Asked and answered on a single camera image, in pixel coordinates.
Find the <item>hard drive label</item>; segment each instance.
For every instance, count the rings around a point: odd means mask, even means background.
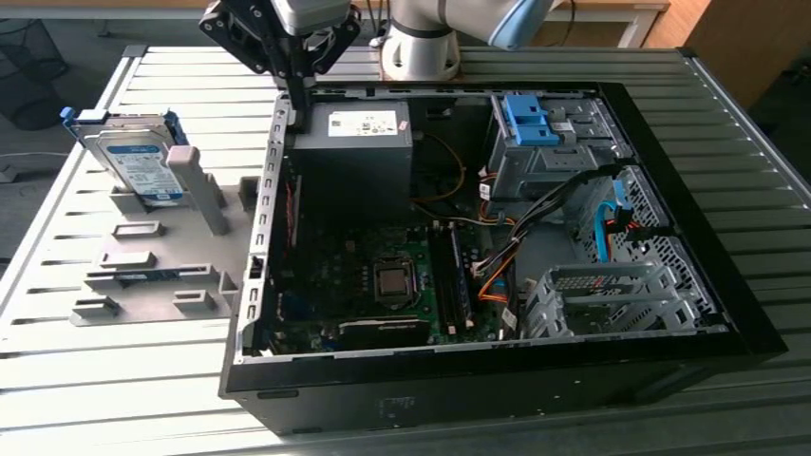
[[[329,135],[397,136],[395,111],[335,111],[330,114]]]
[[[157,145],[110,145],[115,167],[135,192],[154,205],[174,205],[183,197],[175,174],[166,165],[162,148]]]

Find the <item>black cable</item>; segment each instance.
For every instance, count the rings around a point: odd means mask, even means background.
[[[606,164],[595,170],[582,171],[566,182],[561,183],[555,188],[553,188],[546,195],[543,195],[533,203],[527,212],[525,212],[523,216],[521,216],[519,220],[517,220],[517,224],[510,232],[507,243],[493,256],[482,261],[481,265],[477,267],[477,270],[483,271],[485,269],[490,268],[501,257],[505,257],[507,253],[513,251],[513,249],[519,248],[521,242],[529,234],[529,224],[535,220],[543,219],[558,209],[561,209],[563,204],[567,202],[571,192],[574,192],[581,184],[597,178],[617,176],[622,171],[622,168],[623,164]]]
[[[383,0],[378,4],[378,29],[375,30],[375,36],[381,36],[381,30],[383,29]]]
[[[367,0],[369,20],[371,21],[371,29],[378,33],[378,23],[375,22],[375,10],[371,7],[371,0]]]
[[[521,339],[521,325],[522,325],[522,308],[519,301],[519,286],[517,284],[517,262],[514,261],[505,270],[505,292],[507,294],[507,309],[517,316],[517,328],[514,333],[510,334],[510,339]]]
[[[571,3],[571,8],[570,8],[570,23],[567,24],[567,31],[566,31],[566,33],[563,35],[563,40],[561,40],[557,43],[553,43],[549,46],[563,46],[567,43],[569,39],[570,39],[571,30],[574,29],[574,19],[577,17],[577,13],[578,13],[578,4],[575,3],[574,0],[570,0],[570,3]]]

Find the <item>sticker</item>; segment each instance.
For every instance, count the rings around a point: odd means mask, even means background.
[[[485,201],[491,200],[491,186],[487,183],[479,184],[479,198]]]
[[[574,131],[571,122],[550,122],[549,123],[555,131]]]
[[[158,145],[110,145],[111,162],[134,191],[153,205],[175,205],[183,188]]]
[[[330,114],[330,137],[397,136],[395,111],[335,111]]]
[[[147,274],[126,274],[115,277],[119,280],[146,280]]]
[[[502,312],[502,320],[505,321],[505,323],[507,323],[507,326],[510,327],[511,330],[517,330],[517,324],[519,323],[519,319],[517,318],[517,315],[510,312],[510,309],[507,309],[505,307],[505,312]]]

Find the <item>wire bundle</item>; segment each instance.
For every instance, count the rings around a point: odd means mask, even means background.
[[[483,261],[474,264],[473,272],[475,276],[481,276],[485,271],[493,268],[497,263],[501,261],[499,267],[495,269],[495,272],[489,276],[487,281],[485,282],[485,286],[479,291],[481,299],[497,300],[499,302],[509,302],[515,295],[515,289],[511,289],[507,286],[507,295],[499,296],[489,294],[489,289],[491,288],[495,279],[501,276],[505,271],[507,271],[509,265],[515,261],[517,254],[519,251],[521,243],[527,237],[530,231],[530,226],[534,222],[542,220],[546,216],[553,214],[563,204],[566,203],[571,193],[578,188],[578,186],[593,179],[617,175],[622,170],[622,165],[619,164],[609,164],[599,167],[597,170],[583,171],[577,174],[570,180],[561,183],[555,188],[553,188],[546,195],[543,195],[530,206],[529,210],[525,212],[523,216],[521,216],[519,220],[515,221],[513,230],[510,231],[509,240],[506,244],[502,246],[499,250],[494,252]],[[515,284],[514,277],[506,277],[506,283]]]

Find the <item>metal work table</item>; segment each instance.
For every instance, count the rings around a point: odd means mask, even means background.
[[[171,105],[218,182],[259,175],[271,78],[218,48],[130,55],[99,107]],[[283,442],[217,397],[226,319],[93,328],[67,321],[119,219],[105,193],[113,181],[75,148],[0,282],[0,453],[811,452],[811,192],[701,64],[673,50],[569,48],[467,48],[463,61],[471,81],[627,84],[791,351],[643,408]],[[355,48],[325,79],[377,74],[375,54]]]

